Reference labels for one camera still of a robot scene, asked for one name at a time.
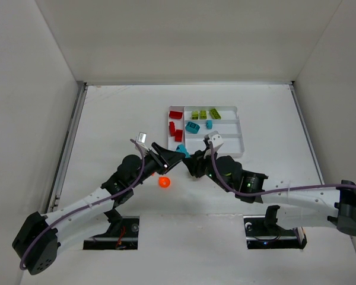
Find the teal stepped lego brick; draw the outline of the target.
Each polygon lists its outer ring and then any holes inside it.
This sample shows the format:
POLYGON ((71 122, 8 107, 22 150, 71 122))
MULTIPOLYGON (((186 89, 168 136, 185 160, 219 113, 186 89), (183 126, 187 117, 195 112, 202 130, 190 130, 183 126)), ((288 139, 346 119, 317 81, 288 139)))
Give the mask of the teal stepped lego brick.
POLYGON ((179 152, 179 153, 183 153, 186 158, 189 158, 189 157, 190 157, 189 152, 187 151, 186 147, 185 147, 183 144, 179 144, 179 145, 176 147, 176 151, 179 152))

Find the red arch lego brick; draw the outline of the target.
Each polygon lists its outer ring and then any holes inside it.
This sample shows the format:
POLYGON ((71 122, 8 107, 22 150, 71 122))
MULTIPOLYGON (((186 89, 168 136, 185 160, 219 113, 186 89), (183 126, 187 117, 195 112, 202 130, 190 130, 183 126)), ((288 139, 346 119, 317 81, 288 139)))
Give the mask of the red arch lego brick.
POLYGON ((178 143, 181 143, 182 140, 183 140, 183 130, 182 129, 175 130, 174 141, 178 142, 178 143))

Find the red slope lego brick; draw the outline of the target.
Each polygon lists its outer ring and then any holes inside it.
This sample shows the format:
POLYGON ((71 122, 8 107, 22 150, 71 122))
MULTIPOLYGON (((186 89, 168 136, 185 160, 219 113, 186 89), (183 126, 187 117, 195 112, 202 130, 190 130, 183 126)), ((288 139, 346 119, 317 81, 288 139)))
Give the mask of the red slope lego brick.
POLYGON ((174 137, 175 136, 175 133, 176 133, 176 126, 175 126, 175 123, 173 121, 170 121, 169 122, 169 133, 170 133, 170 136, 171 137, 174 137))

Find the teal rounded lego brick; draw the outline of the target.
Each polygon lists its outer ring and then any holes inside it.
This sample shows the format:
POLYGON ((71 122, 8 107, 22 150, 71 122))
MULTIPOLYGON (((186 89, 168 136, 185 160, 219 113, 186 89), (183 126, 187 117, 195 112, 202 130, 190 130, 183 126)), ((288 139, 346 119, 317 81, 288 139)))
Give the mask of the teal rounded lego brick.
POLYGON ((185 130, 191 134, 197 134, 200 130, 200 126, 194 122, 189 121, 185 126, 185 130))

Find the teal square lego brick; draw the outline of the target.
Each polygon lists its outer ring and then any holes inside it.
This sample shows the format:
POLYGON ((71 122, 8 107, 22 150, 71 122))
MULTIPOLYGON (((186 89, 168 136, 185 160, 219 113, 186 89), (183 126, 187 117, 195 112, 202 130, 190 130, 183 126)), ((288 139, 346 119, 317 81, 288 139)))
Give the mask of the teal square lego brick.
POLYGON ((207 120, 206 121, 206 128, 207 129, 212 129, 212 120, 207 120))

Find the red wedge lego brick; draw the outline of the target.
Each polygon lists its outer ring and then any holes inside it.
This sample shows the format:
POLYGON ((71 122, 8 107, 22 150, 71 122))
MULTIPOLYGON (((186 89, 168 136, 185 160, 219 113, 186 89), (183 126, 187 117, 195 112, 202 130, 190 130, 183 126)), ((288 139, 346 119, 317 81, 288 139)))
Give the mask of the red wedge lego brick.
POLYGON ((170 119, 181 120, 182 117, 183 117, 183 112, 176 111, 176 110, 169 111, 170 119))

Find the small green lego brick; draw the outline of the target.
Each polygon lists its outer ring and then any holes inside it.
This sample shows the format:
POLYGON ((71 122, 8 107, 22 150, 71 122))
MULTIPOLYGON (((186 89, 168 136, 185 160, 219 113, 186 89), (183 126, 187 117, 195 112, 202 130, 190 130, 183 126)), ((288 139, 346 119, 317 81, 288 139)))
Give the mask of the small green lego brick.
POLYGON ((197 110, 196 111, 192 111, 191 119, 192 120, 198 120, 199 119, 199 112, 197 110))

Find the green square lego brick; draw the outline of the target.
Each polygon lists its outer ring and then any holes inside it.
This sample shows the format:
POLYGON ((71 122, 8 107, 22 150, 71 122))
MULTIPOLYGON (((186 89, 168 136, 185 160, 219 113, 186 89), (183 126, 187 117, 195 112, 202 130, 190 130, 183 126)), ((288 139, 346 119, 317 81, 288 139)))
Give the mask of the green square lego brick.
POLYGON ((199 118, 200 118, 200 120, 206 120, 207 119, 206 110, 200 110, 199 111, 199 118))

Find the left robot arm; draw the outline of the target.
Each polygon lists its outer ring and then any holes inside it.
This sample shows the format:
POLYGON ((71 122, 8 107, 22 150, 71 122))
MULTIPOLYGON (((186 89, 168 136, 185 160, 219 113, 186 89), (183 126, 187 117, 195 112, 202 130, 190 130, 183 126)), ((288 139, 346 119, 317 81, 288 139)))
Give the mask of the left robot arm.
POLYGON ((150 150, 124 157, 117 171, 85 198, 58 211, 30 214, 12 242, 20 258, 20 269, 39 274, 69 244, 116 233, 123 220, 116 209, 133 195, 134 187, 154 173, 167 173, 184 157, 183 153, 154 142, 150 150))

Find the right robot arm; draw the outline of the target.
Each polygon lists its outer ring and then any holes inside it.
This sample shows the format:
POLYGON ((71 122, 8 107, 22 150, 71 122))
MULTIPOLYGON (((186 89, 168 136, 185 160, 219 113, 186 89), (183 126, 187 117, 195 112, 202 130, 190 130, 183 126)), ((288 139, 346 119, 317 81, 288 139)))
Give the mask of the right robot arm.
POLYGON ((193 177, 207 176, 238 200, 267 204, 267 228, 330 227, 356 236, 356 184, 351 181, 265 190, 266 175, 244 170, 230 156, 197 151, 183 162, 193 177))

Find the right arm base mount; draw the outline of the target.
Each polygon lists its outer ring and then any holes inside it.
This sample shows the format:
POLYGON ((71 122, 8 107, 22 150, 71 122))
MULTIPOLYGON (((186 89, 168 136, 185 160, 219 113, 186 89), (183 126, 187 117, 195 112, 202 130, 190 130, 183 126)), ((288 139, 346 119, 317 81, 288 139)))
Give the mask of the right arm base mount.
POLYGON ((244 216, 248 249, 304 249, 307 237, 302 227, 284 229, 277 222, 278 205, 269 206, 264 216, 244 216))

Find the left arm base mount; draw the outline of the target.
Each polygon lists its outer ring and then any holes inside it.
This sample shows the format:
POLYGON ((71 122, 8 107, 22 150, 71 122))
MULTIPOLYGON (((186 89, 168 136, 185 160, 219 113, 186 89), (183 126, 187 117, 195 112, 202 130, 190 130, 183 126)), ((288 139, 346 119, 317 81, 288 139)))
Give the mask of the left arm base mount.
POLYGON ((120 216, 115 212, 115 222, 103 234, 86 239, 86 251, 130 251, 138 249, 140 216, 120 216))

